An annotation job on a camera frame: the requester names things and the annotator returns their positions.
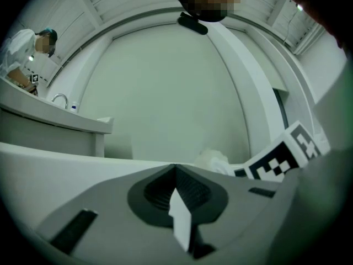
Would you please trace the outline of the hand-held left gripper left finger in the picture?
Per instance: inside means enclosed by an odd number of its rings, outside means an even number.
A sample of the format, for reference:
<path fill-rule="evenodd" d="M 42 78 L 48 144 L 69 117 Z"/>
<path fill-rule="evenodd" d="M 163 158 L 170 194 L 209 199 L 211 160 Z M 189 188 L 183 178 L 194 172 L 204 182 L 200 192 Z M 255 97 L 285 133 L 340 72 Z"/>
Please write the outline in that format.
<path fill-rule="evenodd" d="M 79 262 L 174 262 L 174 165 L 100 182 L 50 213 L 37 233 Z"/>

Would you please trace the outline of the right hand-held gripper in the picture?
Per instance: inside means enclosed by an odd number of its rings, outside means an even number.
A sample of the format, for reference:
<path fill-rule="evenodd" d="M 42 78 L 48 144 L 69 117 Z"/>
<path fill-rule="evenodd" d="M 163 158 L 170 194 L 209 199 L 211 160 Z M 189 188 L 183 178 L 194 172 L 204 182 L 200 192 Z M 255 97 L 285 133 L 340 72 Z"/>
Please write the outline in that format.
<path fill-rule="evenodd" d="M 330 151 L 325 135 L 312 136 L 299 122 L 288 127 L 275 141 L 234 170 L 236 177 L 282 182 L 292 169 L 303 168 L 311 160 Z"/>

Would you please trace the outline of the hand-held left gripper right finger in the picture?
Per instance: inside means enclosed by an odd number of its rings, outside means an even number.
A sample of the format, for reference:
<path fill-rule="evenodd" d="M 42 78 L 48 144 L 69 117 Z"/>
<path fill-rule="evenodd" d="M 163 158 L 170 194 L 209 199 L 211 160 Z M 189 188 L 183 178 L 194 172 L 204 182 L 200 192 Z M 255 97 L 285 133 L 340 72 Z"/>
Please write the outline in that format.
<path fill-rule="evenodd" d="M 189 253 L 176 260 L 267 260 L 283 223 L 279 183 L 175 167 L 176 189 L 191 214 Z"/>

